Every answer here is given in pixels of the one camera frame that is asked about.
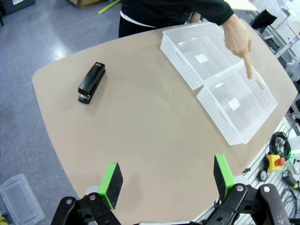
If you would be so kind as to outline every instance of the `stapler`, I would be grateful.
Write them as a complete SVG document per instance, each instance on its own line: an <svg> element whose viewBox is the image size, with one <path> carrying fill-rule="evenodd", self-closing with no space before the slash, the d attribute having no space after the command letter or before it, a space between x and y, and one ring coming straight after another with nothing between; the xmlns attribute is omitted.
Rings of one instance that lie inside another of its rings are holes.
<svg viewBox="0 0 300 225"><path fill-rule="evenodd" d="M80 93L78 101L85 104L90 103L104 74L105 65L95 62L78 87L78 92Z"/></svg>

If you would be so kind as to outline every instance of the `red button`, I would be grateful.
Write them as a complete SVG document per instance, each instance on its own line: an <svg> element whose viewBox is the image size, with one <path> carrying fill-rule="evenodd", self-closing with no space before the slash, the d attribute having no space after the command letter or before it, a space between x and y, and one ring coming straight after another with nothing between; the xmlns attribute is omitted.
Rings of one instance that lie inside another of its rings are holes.
<svg viewBox="0 0 300 225"><path fill-rule="evenodd" d="M280 158L275 161L276 166L285 165L285 158Z"/></svg>

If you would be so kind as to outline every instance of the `green gripper pad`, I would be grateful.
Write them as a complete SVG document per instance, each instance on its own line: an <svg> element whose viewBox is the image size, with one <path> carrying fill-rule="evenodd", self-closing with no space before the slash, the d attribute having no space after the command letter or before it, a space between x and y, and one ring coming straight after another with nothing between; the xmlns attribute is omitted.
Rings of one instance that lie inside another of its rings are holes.
<svg viewBox="0 0 300 225"><path fill-rule="evenodd" d="M101 197L106 199L111 210L116 208L122 184L123 176L119 164L110 163L98 189L98 193Z"/></svg>
<svg viewBox="0 0 300 225"><path fill-rule="evenodd" d="M236 183L225 155L215 155L214 177L222 201Z"/></svg>

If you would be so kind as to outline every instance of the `gray floor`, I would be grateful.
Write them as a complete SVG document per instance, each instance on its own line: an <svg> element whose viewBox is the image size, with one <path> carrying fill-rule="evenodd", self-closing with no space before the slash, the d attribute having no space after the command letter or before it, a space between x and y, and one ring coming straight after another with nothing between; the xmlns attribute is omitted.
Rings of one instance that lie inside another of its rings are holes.
<svg viewBox="0 0 300 225"><path fill-rule="evenodd" d="M60 199L76 196L47 135L32 87L34 72L66 55L116 39L120 4L37 0L4 16L0 27L0 184L24 173L51 223Z"/></svg>

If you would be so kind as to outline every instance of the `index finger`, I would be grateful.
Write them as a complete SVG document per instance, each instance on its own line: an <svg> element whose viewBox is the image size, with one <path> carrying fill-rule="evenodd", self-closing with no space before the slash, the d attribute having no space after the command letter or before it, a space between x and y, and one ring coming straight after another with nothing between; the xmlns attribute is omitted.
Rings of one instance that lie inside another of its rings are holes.
<svg viewBox="0 0 300 225"><path fill-rule="evenodd" d="M244 63L245 63L246 71L247 71L247 77L248 77L248 79L251 79L252 78L252 67L251 67L251 61L250 61L248 52L244 53L243 59L244 59Z"/></svg>

